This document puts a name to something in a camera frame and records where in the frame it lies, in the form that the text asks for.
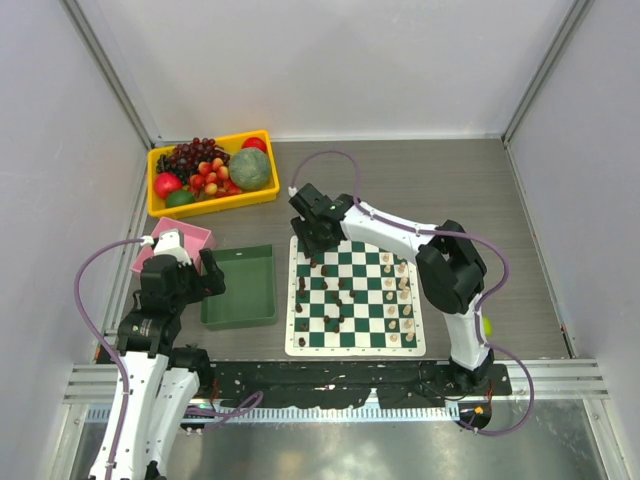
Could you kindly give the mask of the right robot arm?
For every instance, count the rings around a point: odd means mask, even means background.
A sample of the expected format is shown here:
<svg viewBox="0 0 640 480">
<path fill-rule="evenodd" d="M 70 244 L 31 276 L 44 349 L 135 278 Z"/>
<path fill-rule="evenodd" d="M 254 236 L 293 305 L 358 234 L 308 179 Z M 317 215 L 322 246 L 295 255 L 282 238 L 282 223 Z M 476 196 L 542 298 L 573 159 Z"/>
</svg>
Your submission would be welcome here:
<svg viewBox="0 0 640 480">
<path fill-rule="evenodd" d="M 487 345 L 480 313 L 487 267 L 461 225 L 411 222 L 352 195 L 331 199 L 310 183 L 291 187 L 288 194 L 298 213 L 291 226 L 307 258 L 357 241 L 415 265 L 424 296 L 445 319 L 454 386 L 474 394 L 488 383 L 494 351 Z"/>
</svg>

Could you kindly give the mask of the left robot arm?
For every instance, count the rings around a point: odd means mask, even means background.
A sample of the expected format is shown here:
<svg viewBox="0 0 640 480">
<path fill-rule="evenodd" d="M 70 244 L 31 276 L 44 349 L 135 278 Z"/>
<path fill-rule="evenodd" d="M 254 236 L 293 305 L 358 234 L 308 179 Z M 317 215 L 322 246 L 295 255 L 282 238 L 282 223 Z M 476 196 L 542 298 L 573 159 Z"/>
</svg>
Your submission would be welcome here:
<svg viewBox="0 0 640 480">
<path fill-rule="evenodd" d="M 211 250 L 199 255 L 203 273 L 169 253 L 143 264 L 134 306 L 118 326 L 116 344 L 105 348 L 118 377 L 92 479 L 165 478 L 188 404 L 213 388 L 207 352 L 174 344 L 184 309 L 226 290 Z"/>
</svg>

